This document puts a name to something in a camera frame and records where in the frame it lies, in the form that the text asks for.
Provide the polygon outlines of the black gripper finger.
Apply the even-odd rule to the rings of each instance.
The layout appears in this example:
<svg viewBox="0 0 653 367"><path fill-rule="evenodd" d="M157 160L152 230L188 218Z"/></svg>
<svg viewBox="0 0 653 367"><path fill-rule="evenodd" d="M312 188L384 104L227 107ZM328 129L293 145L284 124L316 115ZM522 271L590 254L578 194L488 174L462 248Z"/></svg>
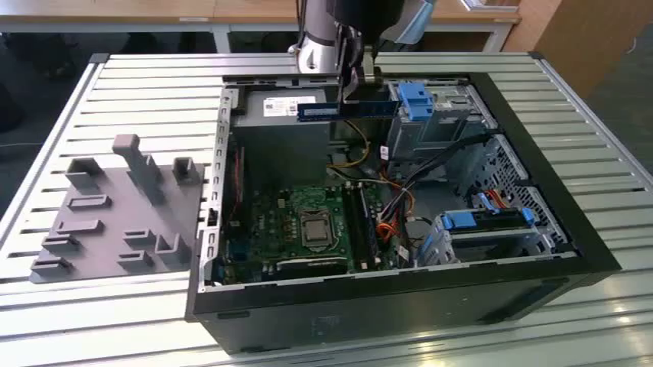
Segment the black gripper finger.
<svg viewBox="0 0 653 367"><path fill-rule="evenodd" d="M360 60L362 81L360 81L360 100L374 100L378 91L383 87L383 78L379 76L376 66L374 64L374 45L363 46L363 56Z"/></svg>
<svg viewBox="0 0 653 367"><path fill-rule="evenodd" d="M352 26L337 23L335 43L339 48L336 62L339 73L337 101L339 104L344 104L359 85L356 70L360 67L363 54L360 32Z"/></svg>

